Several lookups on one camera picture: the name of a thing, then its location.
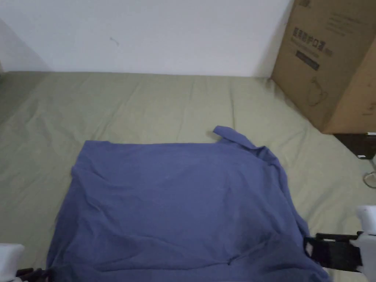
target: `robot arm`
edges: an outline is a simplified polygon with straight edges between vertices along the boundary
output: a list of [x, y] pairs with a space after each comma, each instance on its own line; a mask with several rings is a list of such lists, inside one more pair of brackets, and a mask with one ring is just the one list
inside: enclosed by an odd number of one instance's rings
[[307, 255], [322, 267], [361, 272], [376, 282], [376, 206], [359, 206], [363, 231], [357, 235], [316, 234], [306, 237]]

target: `bed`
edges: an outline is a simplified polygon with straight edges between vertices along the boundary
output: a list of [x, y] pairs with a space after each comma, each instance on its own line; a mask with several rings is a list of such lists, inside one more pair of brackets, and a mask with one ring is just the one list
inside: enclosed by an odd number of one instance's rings
[[376, 204], [362, 181], [372, 166], [316, 130], [270, 79], [10, 72], [0, 78], [0, 242], [26, 246], [20, 268], [44, 267], [85, 140], [212, 143], [217, 125], [279, 158], [311, 233], [361, 229], [356, 206]]

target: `blue fabric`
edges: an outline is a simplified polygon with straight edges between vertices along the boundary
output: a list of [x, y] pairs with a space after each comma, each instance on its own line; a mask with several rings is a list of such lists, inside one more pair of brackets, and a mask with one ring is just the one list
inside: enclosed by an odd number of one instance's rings
[[56, 281], [329, 281], [266, 147], [87, 141], [47, 266]]

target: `black printed label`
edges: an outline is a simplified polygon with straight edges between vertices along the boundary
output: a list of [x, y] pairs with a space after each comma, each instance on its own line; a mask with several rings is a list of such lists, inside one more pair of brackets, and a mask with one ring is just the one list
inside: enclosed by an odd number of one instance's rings
[[296, 54], [295, 56], [297, 56], [299, 59], [301, 59], [304, 63], [306, 63], [307, 65], [309, 65], [311, 68], [313, 68], [315, 71], [318, 70], [318, 68], [320, 67], [320, 65], [315, 62], [314, 60], [312, 60], [310, 57], [308, 57], [307, 55], [305, 55], [304, 53], [300, 52], [300, 51], [296, 51]]

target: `box logo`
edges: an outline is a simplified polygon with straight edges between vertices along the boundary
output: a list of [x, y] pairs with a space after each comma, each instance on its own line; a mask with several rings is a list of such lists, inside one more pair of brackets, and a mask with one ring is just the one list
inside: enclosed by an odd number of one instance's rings
[[299, 29], [298, 27], [294, 28], [293, 36], [298, 38], [299, 40], [303, 41], [304, 43], [311, 45], [319, 51], [323, 51], [326, 45], [326, 42], [323, 40], [319, 40], [312, 35], [306, 33], [305, 31]]

